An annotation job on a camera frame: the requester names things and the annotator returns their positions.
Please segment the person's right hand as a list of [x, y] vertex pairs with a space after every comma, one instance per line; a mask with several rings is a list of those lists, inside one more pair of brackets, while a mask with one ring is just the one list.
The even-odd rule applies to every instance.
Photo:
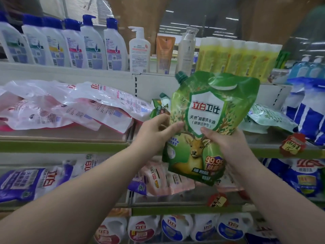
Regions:
[[245, 175], [255, 171], [260, 165], [240, 129], [236, 128], [231, 135], [223, 135], [223, 140], [224, 144], [217, 145], [233, 173]]

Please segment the person's left hand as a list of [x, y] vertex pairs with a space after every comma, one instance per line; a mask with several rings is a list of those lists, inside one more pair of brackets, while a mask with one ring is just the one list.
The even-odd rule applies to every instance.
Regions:
[[168, 141], [163, 141], [164, 123], [169, 123], [170, 116], [167, 114], [157, 115], [145, 121], [132, 142], [130, 149], [139, 158], [149, 160], [160, 152]]

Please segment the green deer-print detergent pouch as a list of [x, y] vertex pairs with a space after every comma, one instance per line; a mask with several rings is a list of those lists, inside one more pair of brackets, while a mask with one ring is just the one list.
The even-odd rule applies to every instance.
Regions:
[[260, 80], [204, 71], [178, 72], [175, 78], [179, 88], [171, 98], [170, 124], [181, 121], [184, 127], [166, 143], [162, 161], [170, 172], [213, 186], [226, 160], [201, 128], [231, 135], [254, 104]]

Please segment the person's right forearm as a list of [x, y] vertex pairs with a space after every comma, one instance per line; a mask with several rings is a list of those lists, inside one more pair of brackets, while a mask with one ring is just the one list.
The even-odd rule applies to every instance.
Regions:
[[325, 211], [296, 192], [255, 157], [228, 161], [239, 184], [281, 244], [325, 244]]

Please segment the person's left forearm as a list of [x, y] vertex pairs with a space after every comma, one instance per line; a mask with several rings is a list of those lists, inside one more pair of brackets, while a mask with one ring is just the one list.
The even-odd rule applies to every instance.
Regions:
[[132, 143], [0, 221], [0, 244], [87, 244], [135, 174], [161, 148]]

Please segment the green spouted pouch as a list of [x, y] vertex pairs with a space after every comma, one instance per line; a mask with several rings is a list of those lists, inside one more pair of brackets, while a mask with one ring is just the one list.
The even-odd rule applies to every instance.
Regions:
[[154, 109], [151, 111], [150, 119], [160, 114], [170, 115], [171, 99], [165, 93], [161, 93], [160, 98], [152, 99], [151, 104]]

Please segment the pile of pink detergent pouches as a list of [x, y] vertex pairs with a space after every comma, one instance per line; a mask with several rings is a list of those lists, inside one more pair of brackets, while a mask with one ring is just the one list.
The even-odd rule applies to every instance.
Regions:
[[195, 189], [195, 182], [168, 171], [168, 164], [149, 161], [133, 177], [128, 190], [148, 197], [171, 196]]

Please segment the pale green pouch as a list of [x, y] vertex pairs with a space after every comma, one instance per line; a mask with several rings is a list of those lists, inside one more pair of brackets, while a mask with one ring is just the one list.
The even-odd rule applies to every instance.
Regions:
[[283, 113], [267, 106], [254, 103], [246, 117], [239, 124], [242, 131], [266, 134], [270, 127], [277, 127], [293, 133], [298, 124]]

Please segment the red price tag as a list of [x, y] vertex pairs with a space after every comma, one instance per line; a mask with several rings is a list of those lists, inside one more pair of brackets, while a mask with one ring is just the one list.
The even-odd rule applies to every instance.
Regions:
[[227, 207], [229, 205], [229, 200], [225, 193], [215, 193], [211, 195], [206, 204], [208, 207]]
[[280, 145], [279, 152], [284, 157], [297, 156], [306, 148], [306, 137], [304, 134], [295, 132], [289, 135]]

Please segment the orange tube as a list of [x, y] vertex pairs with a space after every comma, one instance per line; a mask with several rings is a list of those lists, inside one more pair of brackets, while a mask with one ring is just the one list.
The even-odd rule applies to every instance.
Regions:
[[156, 71], [158, 74], [169, 74], [175, 40], [175, 37], [159, 35], [156, 37]]

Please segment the translucent pump bottle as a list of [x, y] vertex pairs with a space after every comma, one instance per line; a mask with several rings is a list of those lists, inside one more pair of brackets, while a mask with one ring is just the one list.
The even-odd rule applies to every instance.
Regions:
[[182, 71], [187, 76], [190, 76], [196, 46], [196, 34], [198, 31], [199, 29], [197, 28], [186, 27], [186, 32], [182, 34], [181, 41], [178, 44], [175, 73]]

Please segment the row of yellow bottles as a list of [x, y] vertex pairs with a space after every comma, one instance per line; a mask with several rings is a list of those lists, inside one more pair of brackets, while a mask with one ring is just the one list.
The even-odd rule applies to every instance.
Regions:
[[254, 77], [266, 83], [281, 50], [279, 44], [205, 37], [201, 40], [195, 70]]

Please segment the green-edged shelf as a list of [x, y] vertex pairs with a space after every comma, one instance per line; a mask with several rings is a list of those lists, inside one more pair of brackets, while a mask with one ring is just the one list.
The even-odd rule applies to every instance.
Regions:
[[237, 213], [257, 212], [254, 203], [242, 198], [238, 192], [226, 194], [229, 200], [227, 207], [208, 207], [207, 202], [140, 202], [136, 203], [135, 194], [129, 193], [125, 204], [117, 204], [107, 217], [131, 217], [147, 215], [170, 215], [170, 214], [205, 214], [205, 213]]
[[[125, 134], [101, 126], [98, 131], [76, 125], [54, 129], [0, 131], [0, 152], [6, 153], [109, 153], [131, 144], [140, 125], [133, 124]], [[270, 129], [267, 134], [245, 133], [255, 156], [280, 158], [283, 132]]]

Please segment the white pump bottle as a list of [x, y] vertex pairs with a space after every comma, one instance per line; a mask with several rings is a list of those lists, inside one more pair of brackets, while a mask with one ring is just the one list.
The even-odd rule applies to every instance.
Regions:
[[143, 27], [128, 26], [136, 37], [129, 41], [129, 63], [131, 73], [149, 73], [151, 44], [144, 37]]

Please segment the white detergent pouch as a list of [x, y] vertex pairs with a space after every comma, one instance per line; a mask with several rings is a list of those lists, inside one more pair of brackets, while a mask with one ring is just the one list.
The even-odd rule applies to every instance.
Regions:
[[81, 158], [78, 159], [65, 160], [63, 164], [69, 164], [73, 167], [70, 179], [74, 179], [101, 164], [110, 157], [111, 155], [108, 154], [86, 154], [82, 155]]

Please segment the white jug blue label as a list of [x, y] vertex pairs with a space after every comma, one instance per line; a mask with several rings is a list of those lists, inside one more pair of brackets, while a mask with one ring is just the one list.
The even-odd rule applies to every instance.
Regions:
[[163, 215], [161, 227], [164, 235], [171, 241], [184, 241], [193, 229], [193, 217], [190, 214]]
[[216, 231], [221, 214], [192, 214], [193, 228], [190, 237], [193, 241], [207, 241]]
[[238, 241], [253, 226], [254, 220], [250, 213], [225, 213], [218, 218], [216, 231], [224, 239]]

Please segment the blue detergent pouches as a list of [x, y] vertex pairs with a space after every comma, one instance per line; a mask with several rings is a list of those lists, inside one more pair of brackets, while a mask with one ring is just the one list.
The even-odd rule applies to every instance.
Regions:
[[261, 162], [295, 191], [306, 197], [316, 197], [323, 191], [321, 173], [325, 168], [325, 160], [263, 158]]

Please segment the pile of white pink pouches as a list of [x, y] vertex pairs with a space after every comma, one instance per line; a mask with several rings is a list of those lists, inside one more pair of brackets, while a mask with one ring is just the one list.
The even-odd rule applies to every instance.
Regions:
[[16, 80], [3, 89], [47, 111], [75, 110], [125, 133], [133, 121], [144, 122], [154, 105], [125, 91], [92, 82], [69, 85], [58, 81]]

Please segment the pile of blue white pouches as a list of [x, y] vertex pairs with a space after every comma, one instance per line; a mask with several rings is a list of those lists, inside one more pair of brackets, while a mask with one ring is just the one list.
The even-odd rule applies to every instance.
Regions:
[[287, 80], [292, 85], [281, 112], [297, 124], [317, 146], [325, 146], [325, 79], [297, 77]]

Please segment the green slim tubes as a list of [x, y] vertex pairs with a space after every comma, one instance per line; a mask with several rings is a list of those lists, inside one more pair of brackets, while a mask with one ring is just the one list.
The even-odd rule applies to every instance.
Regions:
[[274, 69], [283, 69], [284, 65], [290, 57], [290, 54], [291, 53], [289, 51], [281, 50], [276, 60]]

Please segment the white jug red label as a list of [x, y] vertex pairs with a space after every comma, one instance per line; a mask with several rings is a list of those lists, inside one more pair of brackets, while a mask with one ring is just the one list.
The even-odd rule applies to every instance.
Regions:
[[160, 215], [132, 216], [127, 232], [133, 242], [146, 242], [159, 233]]
[[96, 244], [121, 244], [126, 235], [127, 218], [107, 217], [94, 234]]

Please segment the blue pump bottle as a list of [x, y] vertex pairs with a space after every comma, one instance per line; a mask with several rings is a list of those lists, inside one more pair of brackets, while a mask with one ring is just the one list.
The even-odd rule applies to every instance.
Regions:
[[309, 65], [308, 71], [306, 73], [307, 78], [318, 78], [322, 69], [323, 56], [316, 56], [314, 61]]
[[298, 78], [298, 77], [304, 77], [308, 71], [309, 68], [309, 60], [311, 55], [303, 55], [303, 58], [300, 62], [297, 62], [293, 67], [291, 68], [288, 79], [292, 78]]

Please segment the row of white blue-capped bottles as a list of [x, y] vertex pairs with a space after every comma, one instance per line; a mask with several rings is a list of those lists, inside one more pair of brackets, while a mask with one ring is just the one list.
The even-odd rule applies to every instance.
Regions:
[[11, 63], [126, 72], [128, 54], [115, 18], [106, 19], [104, 39], [94, 28], [95, 16], [83, 21], [23, 15], [21, 34], [0, 11], [0, 43]]

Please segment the purple detergent pouch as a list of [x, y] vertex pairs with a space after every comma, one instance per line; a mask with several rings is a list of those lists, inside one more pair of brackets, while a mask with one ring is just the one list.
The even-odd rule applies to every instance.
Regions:
[[0, 176], [0, 204], [34, 201], [67, 182], [72, 171], [70, 164], [10, 170]]

